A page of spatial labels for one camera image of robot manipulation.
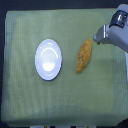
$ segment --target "dark background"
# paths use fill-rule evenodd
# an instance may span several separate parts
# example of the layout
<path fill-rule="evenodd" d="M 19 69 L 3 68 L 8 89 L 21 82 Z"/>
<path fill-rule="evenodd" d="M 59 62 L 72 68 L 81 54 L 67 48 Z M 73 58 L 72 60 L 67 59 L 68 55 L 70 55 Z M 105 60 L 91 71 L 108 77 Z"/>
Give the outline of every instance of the dark background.
<path fill-rule="evenodd" d="M 0 103 L 2 99 L 5 17 L 7 11 L 117 8 L 120 4 L 128 4 L 128 0 L 0 0 Z M 128 128 L 128 121 L 124 121 L 124 123 L 119 124 L 118 127 L 125 128 L 125 126 Z M 8 126 L 3 124 L 0 120 L 0 128 L 6 127 Z"/>

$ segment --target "white plate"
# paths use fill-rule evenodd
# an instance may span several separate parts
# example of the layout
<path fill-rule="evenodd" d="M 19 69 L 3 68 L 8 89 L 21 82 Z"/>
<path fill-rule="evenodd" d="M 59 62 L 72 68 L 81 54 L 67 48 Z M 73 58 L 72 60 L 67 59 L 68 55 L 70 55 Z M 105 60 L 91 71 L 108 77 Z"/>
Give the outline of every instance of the white plate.
<path fill-rule="evenodd" d="M 35 66 L 38 74 L 44 80 L 54 79 L 61 68 L 62 56 L 57 43 L 46 39 L 38 46 L 35 55 Z"/>

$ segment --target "plate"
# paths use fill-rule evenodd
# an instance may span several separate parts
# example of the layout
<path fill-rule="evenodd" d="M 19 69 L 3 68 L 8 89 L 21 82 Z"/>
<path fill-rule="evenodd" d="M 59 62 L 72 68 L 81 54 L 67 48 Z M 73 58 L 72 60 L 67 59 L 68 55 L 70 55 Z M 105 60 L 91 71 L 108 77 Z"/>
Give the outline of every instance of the plate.
<path fill-rule="evenodd" d="M 46 39 L 38 46 L 35 55 L 35 67 L 44 80 L 54 79 L 62 63 L 61 50 L 54 40 Z"/>

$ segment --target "yellow object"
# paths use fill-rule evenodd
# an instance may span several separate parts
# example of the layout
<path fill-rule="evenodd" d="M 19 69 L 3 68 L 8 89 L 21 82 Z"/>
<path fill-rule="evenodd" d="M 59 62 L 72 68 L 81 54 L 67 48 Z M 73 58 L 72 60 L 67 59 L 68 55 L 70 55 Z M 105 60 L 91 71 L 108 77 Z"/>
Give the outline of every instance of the yellow object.
<path fill-rule="evenodd" d="M 91 56 L 91 47 L 92 47 L 92 41 L 91 39 L 87 39 L 81 46 L 80 52 L 77 56 L 77 67 L 76 72 L 80 73 L 83 68 L 87 65 L 87 63 L 90 60 Z"/>

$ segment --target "food item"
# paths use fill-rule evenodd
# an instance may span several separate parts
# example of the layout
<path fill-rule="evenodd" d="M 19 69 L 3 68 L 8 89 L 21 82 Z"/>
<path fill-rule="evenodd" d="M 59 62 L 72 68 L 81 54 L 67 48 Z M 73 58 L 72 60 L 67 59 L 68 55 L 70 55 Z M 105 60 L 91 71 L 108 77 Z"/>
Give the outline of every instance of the food item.
<path fill-rule="evenodd" d="M 80 73 L 89 62 L 91 56 L 91 48 L 92 48 L 92 41 L 89 38 L 82 44 L 79 54 L 77 56 L 77 67 L 76 67 L 77 73 Z"/>

